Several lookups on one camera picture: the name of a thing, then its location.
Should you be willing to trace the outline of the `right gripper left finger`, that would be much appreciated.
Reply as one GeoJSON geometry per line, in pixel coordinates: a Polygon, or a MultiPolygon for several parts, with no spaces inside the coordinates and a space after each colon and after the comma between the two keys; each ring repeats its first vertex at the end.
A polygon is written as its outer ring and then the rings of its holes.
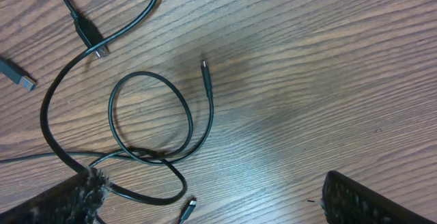
{"type": "Polygon", "coordinates": [[[88,168],[1,213],[1,224],[94,223],[109,192],[109,178],[88,168]]]}

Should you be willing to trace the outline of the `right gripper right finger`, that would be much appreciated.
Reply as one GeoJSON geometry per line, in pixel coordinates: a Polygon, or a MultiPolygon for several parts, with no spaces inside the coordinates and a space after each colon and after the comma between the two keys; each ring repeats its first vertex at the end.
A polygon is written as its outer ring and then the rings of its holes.
{"type": "Polygon", "coordinates": [[[326,174],[322,209],[329,224],[436,224],[338,171],[326,174]]]}

